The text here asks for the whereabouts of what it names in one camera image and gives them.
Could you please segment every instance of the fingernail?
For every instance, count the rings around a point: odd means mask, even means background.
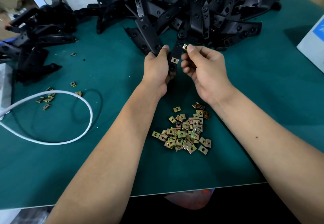
[[[195,47],[192,46],[191,44],[189,44],[189,45],[187,46],[187,52],[188,52],[188,53],[190,53],[190,52],[193,51],[194,49],[195,49]]]
[[[164,45],[163,47],[162,47],[163,49],[167,49],[167,50],[170,50],[170,47],[169,47],[169,45]]]

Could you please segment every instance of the green work surface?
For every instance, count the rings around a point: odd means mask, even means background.
[[[324,151],[324,75],[296,49],[324,11],[307,0],[282,0],[282,5],[280,12],[252,19],[263,22],[260,36],[224,52],[228,76],[276,121]],[[1,127],[0,209],[51,205],[58,200],[141,81],[144,56],[122,28],[134,25],[124,20],[97,35],[95,20],[83,23],[75,33],[79,42],[48,48],[46,63],[62,65],[61,70],[27,87],[15,84],[14,102],[47,87],[82,91],[94,121],[83,138],[60,146],[28,142]],[[172,47],[176,32],[168,31],[161,39]],[[35,101],[15,108],[3,122],[19,133],[51,142],[71,140],[86,129],[89,111],[79,99],[57,94],[47,111],[42,110],[44,103]],[[167,149],[151,136],[153,130],[173,126],[168,118],[175,115],[175,107],[192,116],[195,102],[204,103],[179,65],[178,75],[157,106],[132,196],[265,182],[209,106],[206,110],[212,114],[204,121],[203,137],[212,140],[212,148],[206,156]]]

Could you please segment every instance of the person's right arm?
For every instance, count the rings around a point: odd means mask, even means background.
[[[249,153],[270,186],[302,223],[324,223],[324,154],[301,140],[238,91],[224,56],[188,45],[183,71],[200,97]]]

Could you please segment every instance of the white cable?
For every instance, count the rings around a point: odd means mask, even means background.
[[[0,112],[0,117],[2,117],[3,115],[5,115],[7,112],[9,112],[11,109],[15,108],[16,106],[28,101],[28,100],[31,100],[31,99],[35,99],[36,97],[39,97],[39,96],[43,96],[43,95],[47,95],[47,94],[50,94],[50,93],[63,93],[63,94],[68,94],[68,95],[73,95],[77,98],[79,98],[80,100],[82,100],[89,108],[89,111],[90,111],[90,122],[89,122],[89,125],[87,127],[87,129],[82,133],[82,135],[80,135],[79,137],[73,139],[73,140],[69,140],[69,141],[65,141],[65,142],[57,142],[57,143],[49,143],[49,142],[42,142],[42,141],[38,141],[38,140],[33,140],[33,139],[30,139],[30,138],[27,138],[23,135],[20,135],[18,134],[17,132],[13,131],[11,128],[7,127],[6,125],[4,125],[2,122],[0,122],[0,125],[2,127],[4,127],[5,129],[9,130],[11,133],[13,133],[14,135],[22,138],[22,139],[25,139],[25,140],[29,140],[31,142],[35,142],[35,143],[38,143],[38,144],[42,144],[42,145],[49,145],[49,146],[54,146],[54,145],[63,145],[63,144],[68,144],[68,143],[71,143],[73,141],[76,141],[76,140],[79,140],[82,136],[84,136],[88,130],[90,129],[91,127],[91,124],[92,124],[92,118],[93,118],[93,113],[92,113],[92,109],[91,109],[91,106],[90,104],[84,99],[82,98],[81,96],[79,95],[76,95],[75,93],[72,93],[72,92],[68,92],[68,91],[62,91],[62,90],[51,90],[51,91],[44,91],[44,92],[41,92],[41,93],[38,93],[38,94],[35,94],[35,95],[31,95],[27,98],[24,98],[22,100],[19,100],[17,101],[16,103],[12,104],[11,106],[9,106],[8,108],[6,108],[5,110],[3,110],[2,112]]]

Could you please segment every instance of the forearm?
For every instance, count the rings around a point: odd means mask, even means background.
[[[48,223],[118,223],[160,95],[141,83],[60,197]]]
[[[299,218],[324,220],[324,154],[286,130],[240,91],[213,109]]]

